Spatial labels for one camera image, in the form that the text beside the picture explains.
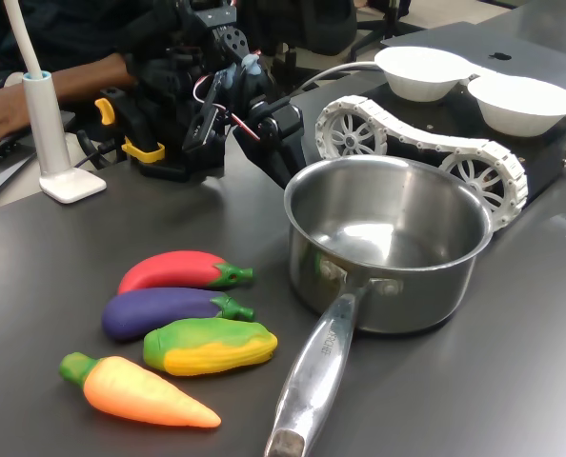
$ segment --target saucepan rim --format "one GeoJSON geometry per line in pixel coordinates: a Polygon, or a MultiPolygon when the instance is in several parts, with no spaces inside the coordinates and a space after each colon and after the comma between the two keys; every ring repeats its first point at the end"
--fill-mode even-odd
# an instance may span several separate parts
{"type": "Polygon", "coordinates": [[[296,230],[298,230],[310,243],[312,243],[313,245],[315,245],[316,247],[318,247],[319,249],[322,249],[323,251],[331,254],[333,257],[344,260],[346,262],[350,262],[354,265],[358,265],[361,267],[365,267],[365,268],[376,268],[376,269],[380,269],[383,271],[416,271],[416,272],[420,272],[420,271],[435,271],[435,270],[439,270],[439,269],[445,269],[445,268],[450,268],[450,267],[454,267],[456,265],[462,264],[470,259],[472,259],[473,257],[476,257],[484,248],[486,248],[488,246],[488,244],[491,242],[491,239],[493,238],[493,223],[491,221],[491,215],[489,210],[486,208],[486,206],[480,201],[480,199],[477,197],[477,195],[474,194],[472,188],[470,188],[470,186],[465,183],[464,181],[460,180],[459,178],[457,178],[456,176],[453,176],[450,173],[447,173],[441,169],[438,169],[436,167],[432,167],[431,165],[427,165],[427,164],[423,164],[421,162],[416,162],[415,160],[410,160],[410,159],[402,159],[399,157],[391,157],[391,156],[382,156],[382,155],[352,155],[352,156],[347,156],[347,157],[337,157],[335,159],[326,159],[326,160],[322,160],[320,162],[316,162],[308,167],[306,167],[305,169],[301,170],[300,172],[298,172],[290,181],[290,183],[287,185],[287,187],[285,188],[285,195],[284,195],[284,207],[285,207],[285,212],[287,213],[287,217],[290,220],[290,222],[292,223],[292,225],[295,227],[296,230]],[[469,253],[463,255],[462,257],[459,257],[458,259],[454,259],[451,262],[447,262],[445,264],[439,264],[439,265],[432,265],[429,267],[420,267],[420,268],[402,268],[402,267],[383,267],[377,264],[370,264],[368,262],[359,262],[359,261],[355,261],[355,260],[351,260],[343,255],[340,255],[339,253],[337,253],[335,250],[332,250],[330,248],[327,248],[326,246],[322,245],[321,243],[317,242],[314,240],[314,238],[309,235],[302,227],[300,227],[300,225],[298,224],[298,222],[295,220],[295,217],[293,216],[293,211],[292,211],[292,198],[293,195],[295,194],[297,188],[307,179],[310,179],[312,175],[314,175],[315,173],[317,173],[318,170],[322,170],[322,169],[328,169],[328,168],[332,168],[332,167],[337,167],[338,164],[341,161],[351,161],[351,162],[387,162],[391,165],[395,165],[395,166],[402,166],[404,168],[411,166],[414,167],[416,169],[424,169],[430,173],[433,174],[439,174],[442,177],[449,179],[452,181],[453,184],[457,184],[461,189],[463,189],[465,191],[465,193],[475,201],[476,205],[481,209],[481,216],[482,216],[482,222],[484,224],[485,227],[485,233],[482,236],[482,240],[480,240],[480,242],[477,244],[477,246],[472,249],[469,253]]]}

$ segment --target orange toy carrot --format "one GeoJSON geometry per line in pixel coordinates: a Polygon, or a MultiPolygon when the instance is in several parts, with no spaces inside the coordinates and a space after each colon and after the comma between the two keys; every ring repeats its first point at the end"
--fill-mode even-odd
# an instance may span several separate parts
{"type": "Polygon", "coordinates": [[[59,373],[97,409],[160,426],[217,427],[221,419],[173,384],[122,357],[66,356],[59,373]]]}

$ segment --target lamp base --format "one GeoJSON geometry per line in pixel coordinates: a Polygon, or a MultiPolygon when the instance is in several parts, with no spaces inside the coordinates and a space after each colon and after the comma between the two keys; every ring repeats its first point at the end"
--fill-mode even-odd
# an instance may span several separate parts
{"type": "Polygon", "coordinates": [[[39,178],[44,193],[60,203],[73,203],[105,190],[105,181],[84,169],[67,169],[39,178]]]}

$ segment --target red wire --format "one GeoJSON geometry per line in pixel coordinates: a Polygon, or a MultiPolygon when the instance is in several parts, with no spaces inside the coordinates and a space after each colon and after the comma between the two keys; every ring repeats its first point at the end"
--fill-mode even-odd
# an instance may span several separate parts
{"type": "MultiPolygon", "coordinates": [[[[194,89],[192,91],[192,95],[194,96],[194,99],[199,102],[199,103],[205,103],[204,100],[201,100],[200,98],[198,98],[198,95],[196,94],[196,91],[198,90],[198,87],[203,84],[203,82],[208,78],[209,76],[201,76],[198,81],[196,81],[196,84],[194,85],[194,89]]],[[[221,109],[222,111],[226,111],[226,107],[224,107],[223,105],[219,105],[217,103],[213,103],[213,105],[215,107],[218,107],[219,109],[221,109]]],[[[260,137],[257,136],[255,134],[255,132],[253,130],[251,130],[247,124],[245,124],[243,121],[241,121],[241,119],[234,113],[232,113],[232,119],[233,121],[240,127],[242,128],[244,131],[247,132],[248,135],[251,136],[251,138],[253,138],[255,141],[260,141],[260,137]]]]}

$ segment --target stainless steel saucepan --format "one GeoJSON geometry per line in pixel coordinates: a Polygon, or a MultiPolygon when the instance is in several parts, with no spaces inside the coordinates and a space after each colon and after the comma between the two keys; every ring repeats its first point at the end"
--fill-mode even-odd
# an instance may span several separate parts
{"type": "Polygon", "coordinates": [[[444,322],[492,227],[464,182],[383,156],[300,171],[285,210],[293,287],[325,312],[283,387],[265,456],[305,457],[334,402],[354,328],[399,334],[444,322]]]}

